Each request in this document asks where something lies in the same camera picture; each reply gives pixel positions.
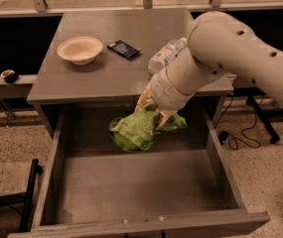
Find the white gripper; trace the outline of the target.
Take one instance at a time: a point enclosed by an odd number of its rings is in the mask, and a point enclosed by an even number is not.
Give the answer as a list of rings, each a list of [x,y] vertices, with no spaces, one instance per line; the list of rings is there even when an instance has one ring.
[[[151,110],[155,102],[160,108],[155,111],[154,131],[171,131],[176,129],[175,111],[182,109],[200,87],[201,73],[196,67],[166,67],[152,76],[149,85],[140,95],[135,110]]]

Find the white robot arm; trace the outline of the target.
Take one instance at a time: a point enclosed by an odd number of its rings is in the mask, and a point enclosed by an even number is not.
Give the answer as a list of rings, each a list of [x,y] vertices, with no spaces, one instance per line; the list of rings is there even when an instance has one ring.
[[[283,52],[232,16],[207,12],[190,23],[187,45],[153,73],[136,108],[154,105],[160,129],[202,87],[227,72],[247,79],[283,107]]]

